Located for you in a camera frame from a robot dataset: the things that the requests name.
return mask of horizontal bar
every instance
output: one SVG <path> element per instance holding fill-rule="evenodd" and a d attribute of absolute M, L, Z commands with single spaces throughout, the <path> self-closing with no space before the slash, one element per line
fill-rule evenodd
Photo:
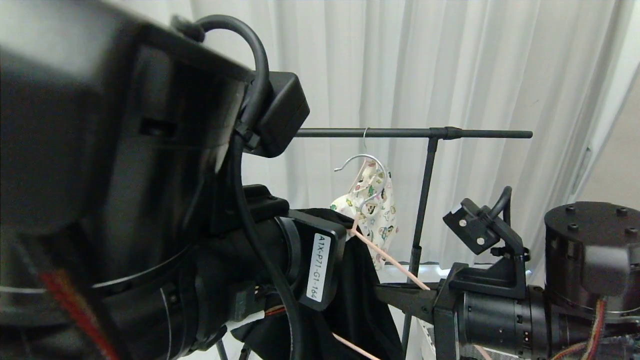
<path fill-rule="evenodd" d="M 298 138 L 519 138 L 533 137 L 532 131 L 520 130 L 462 130 L 457 127 L 429 127 L 426 129 L 393 129 L 363 127 L 308 127 L 298 131 Z"/>

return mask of label sticker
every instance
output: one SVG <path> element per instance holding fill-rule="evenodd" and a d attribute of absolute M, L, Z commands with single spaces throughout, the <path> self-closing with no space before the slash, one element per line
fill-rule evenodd
<path fill-rule="evenodd" d="M 314 248 L 311 252 L 311 265 L 309 266 L 309 280 L 307 282 L 307 297 L 317 302 L 322 302 L 324 292 L 324 277 L 329 260 L 329 248 L 331 238 L 322 234 L 314 236 Z"/>

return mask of silver hook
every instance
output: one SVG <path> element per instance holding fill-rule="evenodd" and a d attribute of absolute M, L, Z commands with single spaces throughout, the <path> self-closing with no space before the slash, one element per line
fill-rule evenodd
<path fill-rule="evenodd" d="M 367 130 L 369 130 L 368 126 L 367 128 L 364 129 L 364 133 L 362 134 L 362 142 L 364 143 L 364 152 L 369 152 L 369 150 L 367 150 Z"/>
<path fill-rule="evenodd" d="M 356 158 L 370 158 L 370 159 L 372 159 L 373 161 L 375 161 L 375 162 L 378 164 L 378 166 L 382 169 L 383 173 L 385 174 L 385 177 L 384 177 L 384 178 L 383 178 L 383 180 L 382 180 L 382 190 L 384 190 L 384 189 L 385 189 L 385 186 L 387 185 L 387 178 L 388 178 L 387 170 L 386 170 L 385 166 L 384 166 L 384 165 L 382 165 L 382 163 L 380 162 L 380 160 L 376 159 L 374 156 L 371 156 L 371 155 L 369 155 L 369 154 L 358 154 L 358 155 L 354 155 L 354 156 L 352 156 L 352 157 L 348 158 L 348 159 L 347 159 L 347 161 L 345 161 L 345 162 L 344 162 L 344 164 L 343 164 L 341 167 L 339 167 L 339 168 L 335 168 L 333 171 L 334 171 L 334 172 L 336 172 L 336 171 L 340 171 L 340 170 L 342 170 L 345 166 L 347 166 L 347 164 L 348 164 L 351 160 L 356 159 Z M 364 199 L 364 201 L 360 204 L 360 207 L 358 208 L 358 212 L 359 212 L 359 213 L 361 213 L 361 212 L 362 212 L 362 207 L 364 206 L 364 204 L 365 204 L 367 201 L 369 201 L 369 200 L 371 200 L 371 199 L 375 198 L 375 197 L 376 197 L 376 196 L 378 196 L 378 195 L 379 195 L 379 193 L 374 194 L 374 195 L 372 195 L 372 196 L 370 196 L 370 197 L 368 197 L 368 198 Z"/>

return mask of black garment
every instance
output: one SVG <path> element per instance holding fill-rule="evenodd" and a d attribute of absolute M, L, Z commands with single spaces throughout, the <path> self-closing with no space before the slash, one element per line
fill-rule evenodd
<path fill-rule="evenodd" d="M 353 219 L 329 209 L 301 210 L 347 229 Z M 373 286 L 379 284 L 367 245 L 358 238 L 347 241 L 338 274 L 338 286 L 333 302 L 317 312 L 300 306 L 305 325 L 305 359 L 357 360 L 366 359 L 337 341 L 332 332 L 354 343 L 382 360 L 403 358 L 396 325 L 386 304 L 376 299 Z M 264 360 L 289 358 L 290 333 L 285 316 L 274 316 L 232 331 Z"/>

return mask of clothes rack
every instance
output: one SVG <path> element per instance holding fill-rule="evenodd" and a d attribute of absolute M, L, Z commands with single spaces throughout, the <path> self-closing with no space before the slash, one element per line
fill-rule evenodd
<path fill-rule="evenodd" d="M 435 163 L 436 150 L 439 140 L 454 140 L 459 138 L 509 138 L 509 139 L 529 139 L 533 137 L 532 131 L 521 130 L 465 130 L 458 127 L 428 127 L 424 129 L 394 129 L 375 127 L 343 127 L 343 128 L 304 128 L 298 131 L 298 138 L 428 138 L 427 158 L 424 164 L 424 174 L 422 175 L 422 190 L 420 191 L 420 201 L 418 202 L 418 214 L 413 232 L 413 243 L 409 260 L 409 272 L 418 275 L 422 247 L 420 238 L 422 236 L 422 226 L 427 208 L 427 198 L 429 197 L 429 187 L 431 186 L 431 175 L 433 164 Z M 411 316 L 404 316 L 402 332 L 402 347 L 406 357 L 406 349 L 409 344 L 409 331 L 411 328 Z"/>

